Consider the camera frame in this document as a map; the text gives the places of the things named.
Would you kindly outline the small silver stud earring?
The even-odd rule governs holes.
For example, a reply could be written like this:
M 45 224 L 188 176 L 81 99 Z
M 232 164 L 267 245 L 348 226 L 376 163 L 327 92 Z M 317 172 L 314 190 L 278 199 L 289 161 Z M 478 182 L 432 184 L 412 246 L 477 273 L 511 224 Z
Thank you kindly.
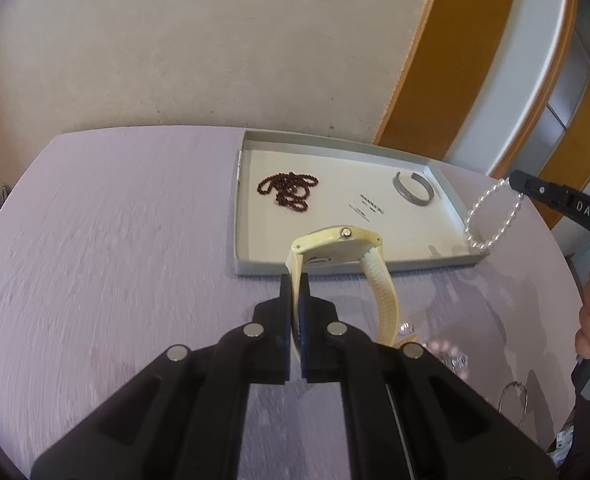
M 401 338 L 409 338 L 415 333 L 414 326 L 411 323 L 401 323 L 399 326 L 399 336 Z

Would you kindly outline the thin silver bangle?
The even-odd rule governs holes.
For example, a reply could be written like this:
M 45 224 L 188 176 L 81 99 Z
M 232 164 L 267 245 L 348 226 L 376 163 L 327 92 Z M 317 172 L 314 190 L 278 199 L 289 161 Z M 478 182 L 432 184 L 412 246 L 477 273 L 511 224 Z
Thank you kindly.
M 523 382 L 513 380 L 501 389 L 497 411 L 510 419 L 514 426 L 521 428 L 524 425 L 529 408 L 530 396 Z

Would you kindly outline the cream yellow wristwatch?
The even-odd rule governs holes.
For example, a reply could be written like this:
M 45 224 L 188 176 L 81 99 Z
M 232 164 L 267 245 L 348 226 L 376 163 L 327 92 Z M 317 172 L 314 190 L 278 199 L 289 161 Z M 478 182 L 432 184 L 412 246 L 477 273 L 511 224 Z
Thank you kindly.
M 401 307 L 384 259 L 383 238 L 358 226 L 328 226 L 297 237 L 289 246 L 285 267 L 291 282 L 292 334 L 300 359 L 304 357 L 304 280 L 310 271 L 324 282 L 362 282 L 376 307 L 375 341 L 393 347 Z

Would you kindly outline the grey cardboard tray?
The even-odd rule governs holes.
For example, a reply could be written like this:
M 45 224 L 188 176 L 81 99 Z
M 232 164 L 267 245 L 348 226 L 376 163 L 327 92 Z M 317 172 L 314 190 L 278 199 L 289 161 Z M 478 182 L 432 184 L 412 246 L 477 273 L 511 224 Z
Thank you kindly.
M 318 179 L 304 212 L 261 195 L 274 174 Z M 328 226 L 380 234 L 393 272 L 473 266 L 483 254 L 466 243 L 468 210 L 437 162 L 374 145 L 323 136 L 247 130 L 237 157 L 234 268 L 279 275 L 295 238 Z

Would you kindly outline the wooden frame glass door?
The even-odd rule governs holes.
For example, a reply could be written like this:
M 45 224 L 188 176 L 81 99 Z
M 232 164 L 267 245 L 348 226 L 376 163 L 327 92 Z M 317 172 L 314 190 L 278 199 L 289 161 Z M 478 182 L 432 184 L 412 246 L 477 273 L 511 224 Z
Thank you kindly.
M 514 169 L 590 194 L 590 0 L 566 0 L 544 79 L 489 174 Z

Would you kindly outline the orange wooden wall panel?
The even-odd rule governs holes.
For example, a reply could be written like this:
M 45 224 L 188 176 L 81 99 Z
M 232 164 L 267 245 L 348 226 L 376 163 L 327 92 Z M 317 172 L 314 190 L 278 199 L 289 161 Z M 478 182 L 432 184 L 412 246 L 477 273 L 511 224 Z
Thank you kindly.
M 513 0 L 427 0 L 376 145 L 442 160 L 480 93 Z

